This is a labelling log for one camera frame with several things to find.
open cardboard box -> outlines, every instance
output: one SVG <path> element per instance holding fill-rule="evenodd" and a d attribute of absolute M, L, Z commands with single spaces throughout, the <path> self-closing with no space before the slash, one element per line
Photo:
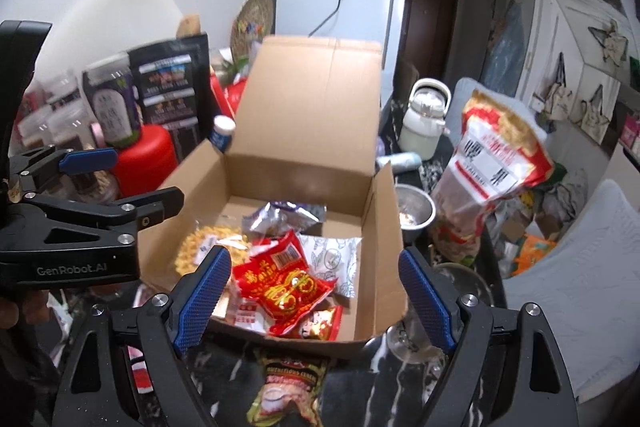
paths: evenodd
<path fill-rule="evenodd" d="M 382 54 L 375 42 L 270 37 L 258 53 L 225 155 L 203 142 L 165 181 L 185 195 L 178 216 L 140 233 L 142 280 L 170 291 L 174 259 L 196 219 L 240 218 L 266 201 L 327 206 L 324 237 L 362 237 L 356 297 L 335 342 L 281 339 L 212 320 L 237 337 L 348 358 L 402 318 L 402 238 L 389 166 L 374 175 Z"/>

blue gripper pad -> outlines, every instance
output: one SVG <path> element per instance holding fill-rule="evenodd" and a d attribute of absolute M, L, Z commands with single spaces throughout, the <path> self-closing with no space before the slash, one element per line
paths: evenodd
<path fill-rule="evenodd" d="M 86 174 L 87 172 L 108 171 L 118 162 L 118 152 L 115 149 L 94 149 L 76 151 L 67 154 L 58 163 L 58 170 L 64 174 Z"/>
<path fill-rule="evenodd" d="M 175 285 L 167 329 L 175 349 L 183 355 L 200 343 L 230 276 L 231 256 L 226 248 L 215 246 L 194 273 Z"/>
<path fill-rule="evenodd" d="M 434 272 L 414 248 L 400 253 L 398 273 L 431 344 L 450 355 L 463 329 L 456 302 L 458 292 L 449 280 Z"/>

brown door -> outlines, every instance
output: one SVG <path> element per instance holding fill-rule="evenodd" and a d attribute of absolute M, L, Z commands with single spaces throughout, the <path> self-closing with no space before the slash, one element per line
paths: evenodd
<path fill-rule="evenodd" d="M 420 78 L 442 79 L 449 55 L 458 0 L 407 0 L 406 35 L 401 54 Z"/>

kettle handle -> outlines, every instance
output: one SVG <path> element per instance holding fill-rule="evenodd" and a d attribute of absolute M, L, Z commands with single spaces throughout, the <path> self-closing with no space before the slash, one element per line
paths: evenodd
<path fill-rule="evenodd" d="M 444 104 L 444 116 L 447 116 L 447 112 L 449 111 L 449 103 L 451 103 L 451 91 L 449 90 L 449 87 L 447 87 L 446 84 L 442 83 L 439 80 L 436 80 L 435 78 L 421 78 L 420 80 L 416 81 L 416 83 L 414 84 L 414 87 L 412 87 L 411 89 L 411 94 L 409 95 L 409 102 L 411 103 L 411 99 L 414 97 L 415 92 L 418 89 L 421 89 L 423 87 L 435 87 L 437 90 L 440 90 L 441 92 L 444 93 L 447 101 Z"/>

red lid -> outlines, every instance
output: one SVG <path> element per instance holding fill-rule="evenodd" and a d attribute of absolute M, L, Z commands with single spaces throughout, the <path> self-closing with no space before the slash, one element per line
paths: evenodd
<path fill-rule="evenodd" d="M 156 190 L 177 166 L 169 131 L 160 125 L 143 125 L 140 140 L 118 152 L 118 163 L 111 171 L 126 197 Z"/>

